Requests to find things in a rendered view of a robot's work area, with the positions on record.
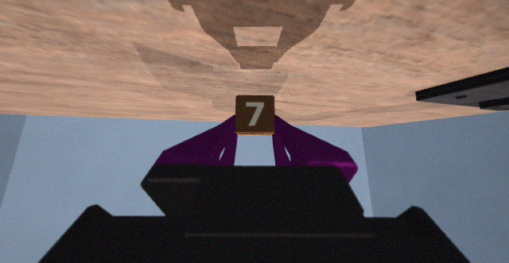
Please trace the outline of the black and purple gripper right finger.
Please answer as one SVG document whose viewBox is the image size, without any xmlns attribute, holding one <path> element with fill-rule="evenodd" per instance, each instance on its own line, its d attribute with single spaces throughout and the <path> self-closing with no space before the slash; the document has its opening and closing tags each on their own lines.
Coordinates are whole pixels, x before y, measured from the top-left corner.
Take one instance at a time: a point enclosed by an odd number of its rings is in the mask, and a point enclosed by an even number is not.
<svg viewBox="0 0 509 263">
<path fill-rule="evenodd" d="M 274 128 L 275 166 L 335 166 L 342 171 L 348 183 L 357 173 L 358 166 L 347 151 L 290 125 L 277 115 Z"/>
</svg>

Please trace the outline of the brown number cube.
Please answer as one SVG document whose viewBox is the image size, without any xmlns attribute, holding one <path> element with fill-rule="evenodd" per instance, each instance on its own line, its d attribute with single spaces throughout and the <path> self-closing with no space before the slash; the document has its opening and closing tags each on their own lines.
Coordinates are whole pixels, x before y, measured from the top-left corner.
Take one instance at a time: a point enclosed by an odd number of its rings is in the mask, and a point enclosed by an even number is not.
<svg viewBox="0 0 509 263">
<path fill-rule="evenodd" d="M 237 95 L 235 132 L 242 136 L 270 136 L 274 128 L 273 95 Z"/>
</svg>

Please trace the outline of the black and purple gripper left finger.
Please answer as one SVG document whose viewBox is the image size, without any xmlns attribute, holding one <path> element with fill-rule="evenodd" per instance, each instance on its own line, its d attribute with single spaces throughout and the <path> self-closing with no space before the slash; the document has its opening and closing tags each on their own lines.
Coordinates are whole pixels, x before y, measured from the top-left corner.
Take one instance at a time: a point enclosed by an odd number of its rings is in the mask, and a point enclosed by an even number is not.
<svg viewBox="0 0 509 263">
<path fill-rule="evenodd" d="M 234 165 L 237 138 L 234 114 L 218 126 L 162 151 L 153 165 L 219 165 L 219 160 L 220 165 Z M 220 158 L 222 151 L 223 155 Z"/>
</svg>

